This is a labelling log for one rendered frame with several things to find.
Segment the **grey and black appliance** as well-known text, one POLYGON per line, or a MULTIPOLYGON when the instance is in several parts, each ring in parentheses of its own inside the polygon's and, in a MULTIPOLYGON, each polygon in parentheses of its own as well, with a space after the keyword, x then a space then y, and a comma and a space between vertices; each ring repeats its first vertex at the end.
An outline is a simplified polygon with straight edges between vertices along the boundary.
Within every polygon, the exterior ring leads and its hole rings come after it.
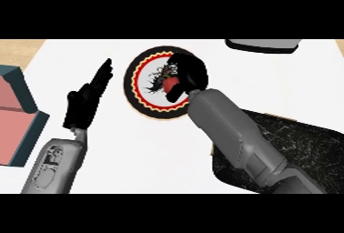
POLYGON ((300 39, 226 39, 229 48, 266 54, 291 54, 299 48, 300 39))

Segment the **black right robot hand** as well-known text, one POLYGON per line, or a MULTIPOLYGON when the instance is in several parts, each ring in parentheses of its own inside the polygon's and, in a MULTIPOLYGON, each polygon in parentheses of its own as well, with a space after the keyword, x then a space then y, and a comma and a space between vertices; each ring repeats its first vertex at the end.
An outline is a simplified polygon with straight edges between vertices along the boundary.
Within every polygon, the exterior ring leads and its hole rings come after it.
POLYGON ((197 56, 175 53, 169 64, 178 66, 179 83, 172 87, 166 97, 175 103, 184 93, 194 90, 204 90, 209 86, 209 75, 206 64, 197 56))

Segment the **black speckled tray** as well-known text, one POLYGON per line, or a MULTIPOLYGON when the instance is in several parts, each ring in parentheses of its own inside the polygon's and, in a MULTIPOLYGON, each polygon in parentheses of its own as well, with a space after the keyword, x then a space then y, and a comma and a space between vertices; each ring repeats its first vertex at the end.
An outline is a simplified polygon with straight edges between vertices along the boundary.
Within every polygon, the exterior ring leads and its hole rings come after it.
MULTIPOLYGON (((256 121, 265 139, 284 157, 311 175, 328 194, 344 194, 344 134, 280 116, 243 109, 256 121)), ((232 166, 213 145, 213 171, 218 179, 243 189, 272 194, 275 187, 259 187, 246 170, 232 166)))

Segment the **pink and teal box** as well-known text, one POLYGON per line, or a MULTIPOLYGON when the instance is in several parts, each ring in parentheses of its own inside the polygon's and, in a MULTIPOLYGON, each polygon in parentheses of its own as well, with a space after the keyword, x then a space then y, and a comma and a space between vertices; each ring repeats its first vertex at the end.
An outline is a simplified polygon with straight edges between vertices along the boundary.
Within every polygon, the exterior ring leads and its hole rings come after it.
POLYGON ((26 166, 49 117, 38 109, 21 68, 0 65, 0 166, 26 166))

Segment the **black rimmed patterned plate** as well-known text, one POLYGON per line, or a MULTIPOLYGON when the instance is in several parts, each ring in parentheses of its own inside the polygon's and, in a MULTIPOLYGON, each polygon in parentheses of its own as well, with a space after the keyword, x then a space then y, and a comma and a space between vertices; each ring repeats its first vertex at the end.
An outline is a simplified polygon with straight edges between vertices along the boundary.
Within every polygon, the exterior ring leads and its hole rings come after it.
POLYGON ((188 113, 188 95, 175 103, 167 101, 164 80, 176 78, 176 68, 167 61, 175 53, 191 55, 176 46, 157 46, 145 50, 133 59, 125 76, 128 102, 138 112, 157 120, 172 120, 188 113))

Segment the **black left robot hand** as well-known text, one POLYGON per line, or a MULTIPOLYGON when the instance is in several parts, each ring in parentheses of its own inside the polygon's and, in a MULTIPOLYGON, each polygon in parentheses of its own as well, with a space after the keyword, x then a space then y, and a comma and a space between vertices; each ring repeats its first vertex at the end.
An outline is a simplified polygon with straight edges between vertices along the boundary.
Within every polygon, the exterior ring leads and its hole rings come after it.
POLYGON ((79 91, 69 93, 69 111, 64 128, 86 130, 94 122, 98 112, 100 99, 113 79, 113 60, 108 58, 102 64, 94 80, 79 91))

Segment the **red bell pepper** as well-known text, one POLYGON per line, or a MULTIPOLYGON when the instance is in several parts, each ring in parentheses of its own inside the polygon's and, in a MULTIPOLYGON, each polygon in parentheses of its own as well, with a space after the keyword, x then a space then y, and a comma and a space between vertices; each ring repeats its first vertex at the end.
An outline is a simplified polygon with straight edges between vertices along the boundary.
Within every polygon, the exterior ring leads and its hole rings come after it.
POLYGON ((172 92, 173 86, 179 83, 178 77, 170 77, 163 81, 163 89, 166 93, 172 92))

